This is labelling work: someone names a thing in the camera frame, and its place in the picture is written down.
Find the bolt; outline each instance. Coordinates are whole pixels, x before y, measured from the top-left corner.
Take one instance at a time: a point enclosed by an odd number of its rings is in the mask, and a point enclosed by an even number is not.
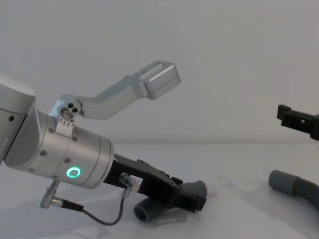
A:
[[[40,156],[46,156],[46,151],[45,150],[41,150]]]
[[[64,162],[65,162],[65,163],[70,163],[70,162],[71,162],[71,159],[70,159],[70,158],[66,158],[66,159],[64,159]]]

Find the black bracket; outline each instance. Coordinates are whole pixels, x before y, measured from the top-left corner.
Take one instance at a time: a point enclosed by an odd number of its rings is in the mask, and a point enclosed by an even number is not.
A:
[[[319,140],[319,115],[305,114],[279,105],[277,118],[281,120],[282,126],[309,133],[311,138]]]

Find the robotic arm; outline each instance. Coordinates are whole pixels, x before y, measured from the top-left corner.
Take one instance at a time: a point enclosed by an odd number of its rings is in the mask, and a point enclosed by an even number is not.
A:
[[[32,89],[1,75],[0,163],[4,160],[8,167],[52,179],[40,207],[81,211],[105,225],[118,222],[131,191],[149,197],[135,209],[142,221],[172,207],[201,211],[207,195],[203,182],[182,184],[142,160],[116,155],[109,139],[75,124],[77,115],[106,120],[137,99],[156,99],[179,83],[174,64],[155,61],[92,98],[63,95],[46,115],[37,109]],[[118,219],[105,223],[83,206],[56,198],[59,182],[85,188],[104,182],[125,188]]]

